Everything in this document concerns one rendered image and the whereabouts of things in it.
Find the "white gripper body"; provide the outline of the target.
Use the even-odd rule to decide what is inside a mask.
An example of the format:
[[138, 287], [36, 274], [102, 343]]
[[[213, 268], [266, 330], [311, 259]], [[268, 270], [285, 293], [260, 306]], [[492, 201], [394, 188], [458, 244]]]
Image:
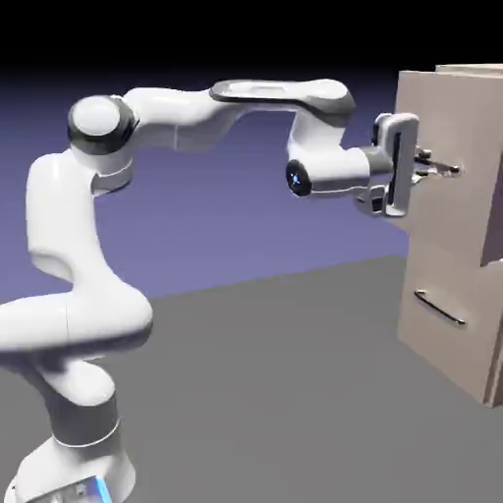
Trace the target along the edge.
[[404, 217], [409, 209], [419, 133], [419, 118], [412, 113], [381, 113], [374, 121], [373, 145], [388, 158], [391, 179], [383, 213]]

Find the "thin silver drawer handle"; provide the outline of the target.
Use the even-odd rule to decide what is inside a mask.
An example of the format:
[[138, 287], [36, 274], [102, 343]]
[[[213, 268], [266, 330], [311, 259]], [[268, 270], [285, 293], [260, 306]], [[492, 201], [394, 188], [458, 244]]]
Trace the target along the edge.
[[462, 168], [458, 165], [452, 165], [440, 161], [427, 159], [425, 166], [428, 172], [442, 177], [456, 177], [462, 173]]

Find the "tall light wood drawer front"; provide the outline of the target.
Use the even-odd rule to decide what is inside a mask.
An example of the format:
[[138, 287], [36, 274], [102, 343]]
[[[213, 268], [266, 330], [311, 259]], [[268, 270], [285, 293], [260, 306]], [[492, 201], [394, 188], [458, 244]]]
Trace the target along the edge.
[[412, 240], [475, 266], [503, 260], [503, 77], [403, 72], [395, 108], [419, 116], [420, 147], [461, 170], [415, 185]]

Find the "light wood cabinet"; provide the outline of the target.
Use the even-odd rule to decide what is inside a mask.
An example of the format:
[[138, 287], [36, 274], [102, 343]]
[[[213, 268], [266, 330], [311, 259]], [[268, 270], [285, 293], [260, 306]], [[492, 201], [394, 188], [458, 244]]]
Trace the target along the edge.
[[503, 65], [399, 77], [396, 110], [454, 177], [428, 175], [399, 227], [409, 235], [398, 336], [488, 407], [503, 404]]

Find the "short light wood drawer front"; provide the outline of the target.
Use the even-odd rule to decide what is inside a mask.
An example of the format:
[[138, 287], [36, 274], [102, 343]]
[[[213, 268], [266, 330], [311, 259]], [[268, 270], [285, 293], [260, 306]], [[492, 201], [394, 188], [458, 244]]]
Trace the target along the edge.
[[[415, 289], [464, 319], [458, 326], [419, 301]], [[478, 402], [498, 404], [503, 268], [466, 263], [449, 251], [411, 240], [398, 337]]]

